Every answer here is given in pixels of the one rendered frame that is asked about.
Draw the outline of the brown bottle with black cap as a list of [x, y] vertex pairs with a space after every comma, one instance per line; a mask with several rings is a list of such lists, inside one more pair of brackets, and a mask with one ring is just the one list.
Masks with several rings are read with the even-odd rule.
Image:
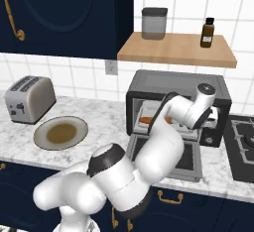
[[213, 33], [214, 33], [214, 19], [211, 17], [207, 17], [205, 19], [205, 23], [202, 26], [202, 32], [200, 37], [200, 46], [202, 48], [210, 48], [212, 39], [213, 39]]

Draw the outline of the toaster oven glass door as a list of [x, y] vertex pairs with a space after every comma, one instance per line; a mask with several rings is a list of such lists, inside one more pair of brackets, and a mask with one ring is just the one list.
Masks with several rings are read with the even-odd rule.
[[[126, 150], [131, 162], [135, 161], [143, 145], [147, 142], [145, 135], [132, 134]], [[202, 178], [199, 143], [184, 140], [185, 150], [176, 167], [167, 175], [167, 178], [199, 182]]]

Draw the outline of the wooden wall shelf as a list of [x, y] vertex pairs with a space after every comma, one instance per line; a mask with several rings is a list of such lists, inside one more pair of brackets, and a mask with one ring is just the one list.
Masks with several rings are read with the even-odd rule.
[[237, 59], [221, 35], [202, 48], [198, 34], [165, 34], [162, 40], [145, 40], [134, 32], [117, 54], [118, 60], [236, 68]]

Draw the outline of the grey canister with dark lid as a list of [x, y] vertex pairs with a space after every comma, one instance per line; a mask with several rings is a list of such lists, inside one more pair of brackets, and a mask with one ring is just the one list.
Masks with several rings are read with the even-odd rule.
[[167, 28], [167, 8], [145, 7], [142, 10], [142, 38], [162, 40]]

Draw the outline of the pale toaster oven tray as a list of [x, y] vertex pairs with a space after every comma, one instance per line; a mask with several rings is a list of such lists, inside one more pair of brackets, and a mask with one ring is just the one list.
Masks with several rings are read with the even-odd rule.
[[152, 101], [152, 100], [146, 100], [142, 103], [142, 106], [140, 108], [140, 112], [137, 118], [137, 127], [139, 129], [147, 129], [149, 127], [148, 124], [139, 122], [139, 118], [140, 117], [154, 117], [160, 105], [161, 105], [160, 101]]

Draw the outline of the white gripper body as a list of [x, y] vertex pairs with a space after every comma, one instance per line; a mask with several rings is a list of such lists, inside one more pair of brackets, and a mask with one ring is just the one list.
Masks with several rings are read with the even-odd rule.
[[212, 106], [211, 107], [211, 113], [209, 115], [209, 119], [212, 121], [217, 121], [218, 120], [218, 114], [219, 114], [219, 109], [217, 107]]

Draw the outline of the orange-brown kebab skewer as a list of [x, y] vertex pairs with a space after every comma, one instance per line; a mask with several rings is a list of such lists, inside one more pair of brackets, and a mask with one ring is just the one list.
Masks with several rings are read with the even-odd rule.
[[[145, 124], [148, 124], [148, 125], [149, 125], [149, 124], [152, 122], [152, 119], [153, 119], [153, 117], [140, 117], [140, 118], [139, 118], [139, 122], [145, 123]], [[171, 117], [167, 117], [167, 118], [166, 118], [166, 121], [167, 121], [167, 123], [172, 124], [172, 119], [171, 119]]]

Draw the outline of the black hob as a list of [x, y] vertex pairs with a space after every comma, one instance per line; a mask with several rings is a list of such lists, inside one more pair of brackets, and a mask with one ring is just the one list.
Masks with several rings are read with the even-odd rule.
[[254, 183], [254, 117], [229, 115], [223, 138], [233, 179]]

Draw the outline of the grey plate with brown centre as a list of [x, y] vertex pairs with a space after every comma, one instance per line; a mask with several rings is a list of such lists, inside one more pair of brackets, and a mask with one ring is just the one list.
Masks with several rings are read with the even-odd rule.
[[79, 117], [56, 117], [36, 129], [34, 142], [43, 150], [62, 151], [80, 143], [87, 134], [88, 125]]

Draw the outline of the black toaster oven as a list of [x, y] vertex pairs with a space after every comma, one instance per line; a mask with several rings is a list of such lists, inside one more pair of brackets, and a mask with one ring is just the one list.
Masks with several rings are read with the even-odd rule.
[[[213, 106], [219, 109], [215, 128], [210, 127], [210, 121], [202, 128], [199, 138], [201, 146], [218, 148], [226, 125], [232, 100], [222, 75], [184, 73], [173, 71], [157, 71], [139, 69], [126, 93], [126, 131], [147, 134], [147, 129], [137, 127], [137, 118], [142, 103], [146, 100], [162, 101], [169, 92], [175, 91], [183, 97], [194, 101], [196, 88], [200, 83], [208, 83], [216, 90]], [[212, 138], [212, 144], [207, 144], [205, 138]]]

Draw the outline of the navy wall cupboard door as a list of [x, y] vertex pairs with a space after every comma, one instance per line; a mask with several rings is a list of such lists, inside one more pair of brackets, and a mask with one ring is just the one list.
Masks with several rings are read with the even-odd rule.
[[134, 0], [0, 0], [0, 53], [116, 59], [134, 31]]

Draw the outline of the navy base cupboard door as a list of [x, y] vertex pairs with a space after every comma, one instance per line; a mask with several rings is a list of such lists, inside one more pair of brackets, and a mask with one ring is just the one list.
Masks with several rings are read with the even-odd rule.
[[39, 209], [33, 191], [56, 171], [0, 160], [1, 164], [6, 169], [0, 171], [0, 224], [27, 232], [53, 232], [61, 221], [60, 212]]

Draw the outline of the grey wall socket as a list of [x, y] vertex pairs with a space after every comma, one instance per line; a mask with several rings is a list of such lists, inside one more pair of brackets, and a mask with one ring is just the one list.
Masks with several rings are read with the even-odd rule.
[[116, 60], [106, 60], [105, 61], [105, 73], [117, 75], [118, 74], [118, 63]]

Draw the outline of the navy drawer front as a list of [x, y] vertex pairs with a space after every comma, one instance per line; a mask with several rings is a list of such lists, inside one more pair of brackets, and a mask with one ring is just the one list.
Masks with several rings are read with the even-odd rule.
[[154, 187], [145, 232], [212, 232], [223, 199]]

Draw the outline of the silver two-slot toaster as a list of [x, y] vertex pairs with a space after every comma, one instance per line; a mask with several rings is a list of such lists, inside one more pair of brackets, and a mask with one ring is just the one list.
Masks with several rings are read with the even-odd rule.
[[7, 110], [16, 123], [36, 124], [56, 102], [48, 77], [24, 76], [5, 92]]

